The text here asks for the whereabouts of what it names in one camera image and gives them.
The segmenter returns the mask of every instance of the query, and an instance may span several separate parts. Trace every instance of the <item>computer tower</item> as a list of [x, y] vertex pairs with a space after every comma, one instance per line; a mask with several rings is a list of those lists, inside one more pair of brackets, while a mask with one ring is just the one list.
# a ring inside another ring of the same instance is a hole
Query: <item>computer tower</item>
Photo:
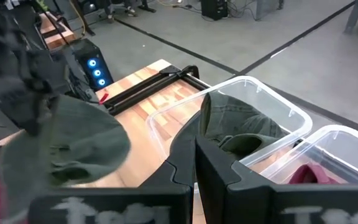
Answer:
[[88, 39], [76, 40], [70, 45], [74, 48], [75, 58], [85, 71], [89, 86], [94, 91], [101, 90], [114, 83], [98, 46]]
[[227, 17], [227, 0], [201, 0], [201, 14], [215, 21]]

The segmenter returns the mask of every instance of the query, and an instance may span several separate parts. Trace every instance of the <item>chair leg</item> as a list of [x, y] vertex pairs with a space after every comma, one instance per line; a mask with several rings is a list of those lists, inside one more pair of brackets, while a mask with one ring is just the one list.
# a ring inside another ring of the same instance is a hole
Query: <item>chair leg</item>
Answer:
[[345, 28], [345, 33], [351, 34], [354, 26], [356, 26], [358, 20], [358, 4], [354, 4], [351, 15], [349, 16]]

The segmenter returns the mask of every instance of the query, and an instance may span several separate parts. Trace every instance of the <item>concrete floor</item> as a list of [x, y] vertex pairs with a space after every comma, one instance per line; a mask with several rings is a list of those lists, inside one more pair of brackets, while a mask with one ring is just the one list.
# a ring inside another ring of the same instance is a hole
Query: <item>concrete floor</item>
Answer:
[[[199, 9], [199, 3], [192, 1], [189, 3]], [[232, 71], [247, 68], [350, 2], [287, 0], [284, 10], [267, 14], [258, 22], [249, 11], [240, 19], [208, 22], [196, 12], [163, 6], [157, 1], [150, 4], [157, 9], [155, 14], [138, 11], [139, 17], [117, 15], [124, 23], [210, 60], [194, 57], [119, 22], [95, 23], [91, 28], [96, 36], [87, 38], [101, 48], [115, 80], [163, 58], [180, 68], [199, 66], [201, 79], [215, 85], [232, 77]], [[236, 4], [242, 7], [244, 0], [236, 0]], [[313, 107], [307, 103], [358, 123], [358, 26], [352, 36], [342, 34], [348, 13], [335, 17], [248, 74], [300, 98], [293, 102], [310, 114], [313, 131], [338, 121], [332, 120], [335, 116], [310, 110]]]

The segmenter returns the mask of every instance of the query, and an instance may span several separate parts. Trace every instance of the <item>transparent storage container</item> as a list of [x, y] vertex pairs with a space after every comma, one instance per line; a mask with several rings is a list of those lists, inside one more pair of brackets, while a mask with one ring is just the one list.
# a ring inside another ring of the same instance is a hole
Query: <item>transparent storage container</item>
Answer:
[[[292, 149], [294, 142], [311, 131], [312, 120], [299, 107], [284, 99], [254, 77], [235, 77], [162, 108], [147, 118], [151, 138], [161, 150], [162, 155], [165, 156], [163, 159], [168, 157], [170, 145], [176, 133], [200, 110], [204, 96], [214, 91], [235, 97], [253, 106], [273, 119], [288, 133], [284, 138], [243, 158], [241, 162], [246, 166], [254, 164], [257, 166], [256, 163], [258, 162], [268, 161], [266, 158], [272, 156], [275, 152], [288, 152]], [[261, 167], [263, 169], [260, 167], [256, 167], [256, 169], [263, 171], [267, 167], [266, 163], [262, 164]], [[195, 193], [198, 193], [197, 185], [195, 185]]]
[[340, 184], [358, 184], [358, 131], [340, 125], [322, 127], [260, 174], [287, 184], [304, 164], [320, 165]]

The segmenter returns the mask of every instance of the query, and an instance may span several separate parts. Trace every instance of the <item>clear plastic bin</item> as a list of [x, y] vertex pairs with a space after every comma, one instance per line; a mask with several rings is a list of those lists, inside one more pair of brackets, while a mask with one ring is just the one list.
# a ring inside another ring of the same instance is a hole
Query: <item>clear plastic bin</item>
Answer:
[[[170, 145], [176, 133], [200, 110], [204, 96], [214, 91], [235, 97], [252, 105], [273, 119], [288, 133], [284, 138], [241, 160], [247, 166], [252, 166], [265, 160], [281, 149], [288, 152], [292, 149], [294, 142], [307, 135], [311, 130], [311, 118], [299, 107], [290, 103], [254, 77], [235, 77], [156, 111], [147, 118], [150, 135], [156, 146], [165, 155], [163, 159], [168, 157]], [[262, 164], [263, 169], [259, 167], [257, 169], [263, 171], [267, 166]]]
[[340, 125], [322, 127], [260, 174], [286, 184], [303, 164], [318, 164], [340, 184], [358, 184], [358, 131]]

